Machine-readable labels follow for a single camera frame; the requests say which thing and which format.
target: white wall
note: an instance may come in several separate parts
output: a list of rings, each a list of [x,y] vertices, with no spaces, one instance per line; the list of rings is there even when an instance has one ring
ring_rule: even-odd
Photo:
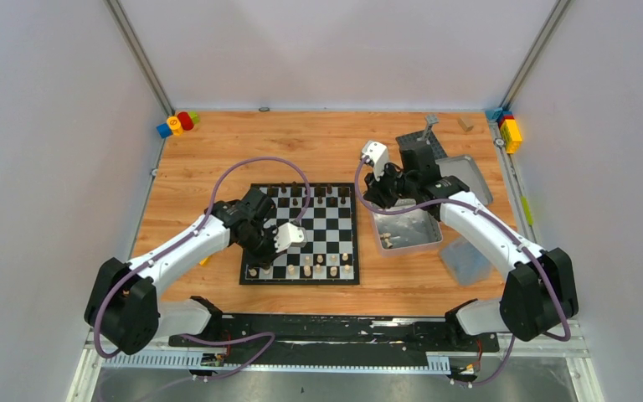
[[[0,401],[65,397],[163,114],[101,1],[0,1]]]
[[[555,0],[122,0],[176,108],[480,109]]]
[[[513,109],[527,196],[544,243],[573,258],[605,397],[643,400],[643,2],[574,2]]]

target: wooden table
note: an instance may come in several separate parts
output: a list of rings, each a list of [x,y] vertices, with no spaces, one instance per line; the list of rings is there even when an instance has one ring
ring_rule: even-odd
[[[195,131],[167,141],[135,254],[159,246],[190,225],[207,206],[213,184],[223,171],[249,157],[277,156],[297,164],[312,182],[351,182],[363,144],[386,144],[391,161],[400,163],[395,137],[424,127],[425,113],[371,112],[203,112]],[[474,129],[463,132],[459,116]],[[440,113],[435,134],[450,156],[472,155],[494,203],[489,209],[515,227],[491,133],[481,113]],[[230,174],[217,199],[242,197],[251,183],[299,182],[281,163],[257,162]],[[358,203],[360,286],[241,286],[242,250],[233,245],[196,266],[162,297],[176,301],[203,296],[224,312],[284,312],[358,315],[436,315],[472,298],[502,293],[502,279],[470,287],[455,284],[437,250],[383,258],[378,254],[370,216]],[[442,226],[443,245],[457,233]]]

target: blue lego brick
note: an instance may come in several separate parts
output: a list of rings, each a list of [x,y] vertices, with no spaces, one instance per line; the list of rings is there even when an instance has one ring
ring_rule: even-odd
[[[484,116],[486,116],[486,119],[488,121],[495,121],[498,119],[504,110],[501,107],[497,107],[496,109],[488,109],[484,111]]]
[[[158,125],[157,131],[159,131],[159,135],[162,136],[162,138],[170,137],[171,135],[173,135],[173,132],[171,131],[171,128],[169,128],[167,123]]]

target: chessboard border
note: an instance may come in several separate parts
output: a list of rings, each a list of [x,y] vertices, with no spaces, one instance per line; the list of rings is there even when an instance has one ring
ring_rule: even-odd
[[[251,188],[256,187],[269,187],[269,186],[279,186],[282,183],[252,183]],[[358,257],[358,209],[356,208],[356,186],[353,182],[314,182],[309,183],[310,189],[314,190],[314,187],[317,185],[327,185],[331,184],[334,187],[348,186],[351,190],[349,193],[349,201],[353,199],[351,203],[351,241],[352,241],[352,257],[353,257],[353,279],[247,279],[245,277],[245,272],[248,270],[248,266],[245,263],[245,251],[240,257],[240,285],[360,285],[361,284],[361,261]],[[309,208],[314,208],[314,196],[311,196],[312,206]]]

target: robotic arm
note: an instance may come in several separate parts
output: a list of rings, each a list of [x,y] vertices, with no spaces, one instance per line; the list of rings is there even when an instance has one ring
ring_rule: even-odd
[[[303,246],[305,230],[293,223],[263,227],[265,216],[273,208],[270,197],[251,188],[241,200],[215,203],[204,227],[200,227],[205,216],[201,215],[190,227],[145,255],[126,263],[109,259],[100,267],[85,309],[85,321],[94,326],[96,314],[113,286],[132,267],[147,265],[111,300],[102,318],[101,333],[126,354],[142,350],[153,338],[201,333],[214,309],[208,301],[158,299],[200,260],[233,243],[247,250],[252,262],[260,265],[270,264],[292,246]]]
[[[445,314],[447,322],[455,326],[456,342],[463,343],[484,332],[511,332],[523,341],[530,341],[561,322],[546,284],[523,248],[538,256],[565,317],[578,312],[570,257],[559,248],[547,251],[523,238],[486,209],[461,180],[443,177],[432,149],[425,142],[401,146],[402,168],[388,160],[388,149],[379,142],[368,142],[361,157],[373,167],[373,172],[364,179],[368,191],[363,198],[382,209],[393,207],[399,198],[411,198],[416,204],[449,199],[474,208],[451,201],[423,208],[465,236],[499,270],[506,283],[501,298],[472,300]],[[478,210],[490,218],[478,214]],[[521,244],[516,245],[510,235]]]

